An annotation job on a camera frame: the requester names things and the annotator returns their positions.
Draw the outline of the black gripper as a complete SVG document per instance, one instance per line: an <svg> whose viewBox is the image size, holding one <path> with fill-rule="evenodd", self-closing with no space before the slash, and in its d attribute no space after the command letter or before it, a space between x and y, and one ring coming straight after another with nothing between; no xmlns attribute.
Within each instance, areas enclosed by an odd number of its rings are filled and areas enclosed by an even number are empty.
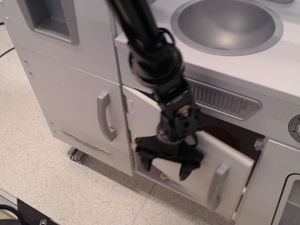
<svg viewBox="0 0 300 225"><path fill-rule="evenodd" d="M195 149L195 145L189 146L184 141L166 142L155 135L138 137L135 143L135 151L148 172L151 170L152 161L161 158L181 164L180 180L186 180L194 169L200 167L203 160L203 154Z"/></svg>

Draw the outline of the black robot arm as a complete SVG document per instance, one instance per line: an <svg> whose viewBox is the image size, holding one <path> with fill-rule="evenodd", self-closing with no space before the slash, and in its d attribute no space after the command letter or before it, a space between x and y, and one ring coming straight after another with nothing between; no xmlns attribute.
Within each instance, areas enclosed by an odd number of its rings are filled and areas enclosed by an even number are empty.
<svg viewBox="0 0 300 225"><path fill-rule="evenodd" d="M183 76L181 53L172 37L165 38L169 30L157 27L146 1L109 0L107 5L127 36L133 74L152 89L161 107L157 134L136 138L135 150L146 170L151 169L154 159L162 158L180 163L180 179L186 180L203 160L196 149L202 121Z"/></svg>

